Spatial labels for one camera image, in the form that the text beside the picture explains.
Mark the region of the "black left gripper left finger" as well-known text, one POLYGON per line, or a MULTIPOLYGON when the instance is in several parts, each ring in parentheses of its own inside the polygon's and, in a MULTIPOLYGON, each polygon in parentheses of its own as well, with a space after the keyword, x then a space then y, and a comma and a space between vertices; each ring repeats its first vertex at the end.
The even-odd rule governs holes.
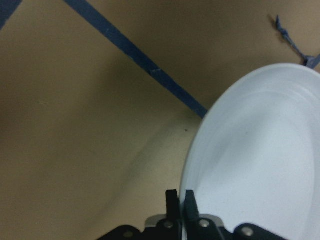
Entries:
POLYGON ((169 232, 170 240, 180 240, 182 238, 182 222, 180 201, 175 189, 165 192, 166 197, 166 220, 165 228, 169 232))

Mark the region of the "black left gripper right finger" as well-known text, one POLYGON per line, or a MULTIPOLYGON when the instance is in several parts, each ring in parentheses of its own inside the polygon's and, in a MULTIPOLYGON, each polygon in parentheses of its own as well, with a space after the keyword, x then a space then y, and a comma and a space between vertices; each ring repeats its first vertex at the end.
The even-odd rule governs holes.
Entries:
POLYGON ((193 190, 186 190, 184 200, 184 225, 188 240, 224 240, 222 220, 214 215, 200 214, 193 190))

